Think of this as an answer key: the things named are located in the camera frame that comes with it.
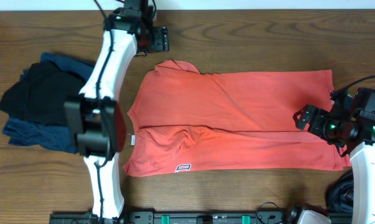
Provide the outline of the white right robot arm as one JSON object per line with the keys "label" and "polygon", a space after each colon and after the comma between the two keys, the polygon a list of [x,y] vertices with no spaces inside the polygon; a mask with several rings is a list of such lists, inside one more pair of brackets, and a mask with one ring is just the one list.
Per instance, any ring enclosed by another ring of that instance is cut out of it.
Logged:
{"label": "white right robot arm", "polygon": [[296,128],[336,147],[353,170],[353,223],[375,223],[375,123],[347,114],[332,114],[313,105],[297,111]]}

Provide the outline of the coral red t-shirt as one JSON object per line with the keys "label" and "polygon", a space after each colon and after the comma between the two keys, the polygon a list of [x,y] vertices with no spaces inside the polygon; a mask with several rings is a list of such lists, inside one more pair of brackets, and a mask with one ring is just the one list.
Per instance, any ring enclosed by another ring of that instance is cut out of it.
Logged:
{"label": "coral red t-shirt", "polygon": [[167,60],[146,73],[128,111],[135,143],[127,175],[217,169],[339,171],[349,157],[293,116],[305,105],[331,108],[330,70],[202,74]]}

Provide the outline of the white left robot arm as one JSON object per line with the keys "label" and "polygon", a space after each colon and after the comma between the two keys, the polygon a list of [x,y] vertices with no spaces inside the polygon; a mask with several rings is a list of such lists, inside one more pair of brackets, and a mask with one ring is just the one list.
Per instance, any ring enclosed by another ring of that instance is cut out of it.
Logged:
{"label": "white left robot arm", "polygon": [[119,94],[132,59],[169,49],[167,28],[155,27],[155,6],[125,4],[104,17],[101,52],[79,94],[64,103],[72,143],[90,174],[93,208],[87,214],[50,217],[51,223],[123,223],[119,156],[127,128]]}

